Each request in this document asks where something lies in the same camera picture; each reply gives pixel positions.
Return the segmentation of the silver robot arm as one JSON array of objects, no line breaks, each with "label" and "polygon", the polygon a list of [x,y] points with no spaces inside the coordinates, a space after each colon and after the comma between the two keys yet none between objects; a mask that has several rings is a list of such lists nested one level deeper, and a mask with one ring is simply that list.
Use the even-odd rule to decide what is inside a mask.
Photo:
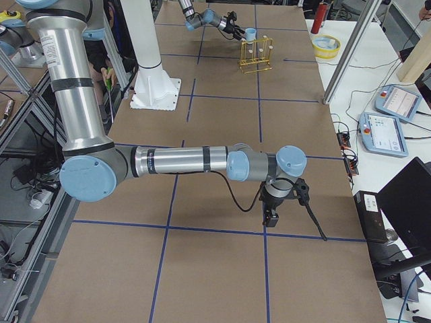
[{"label": "silver robot arm", "polygon": [[115,145],[102,125],[83,40],[85,31],[102,22],[102,2],[22,1],[21,6],[40,37],[67,135],[60,181],[70,196],[94,202],[128,178],[213,172],[227,181],[259,182],[255,199],[263,203],[265,227],[276,225],[276,209],[284,200],[309,205],[309,188],[302,179],[307,159],[295,146],[265,153],[245,144],[167,149]]},{"label": "silver robot arm", "polygon": [[214,10],[207,8],[202,13],[195,11],[192,1],[178,1],[185,16],[185,26],[187,30],[196,30],[201,26],[211,25],[220,32],[230,34],[232,39],[241,41],[244,39],[245,31],[236,24],[237,14],[230,11],[225,16],[218,15]]}]

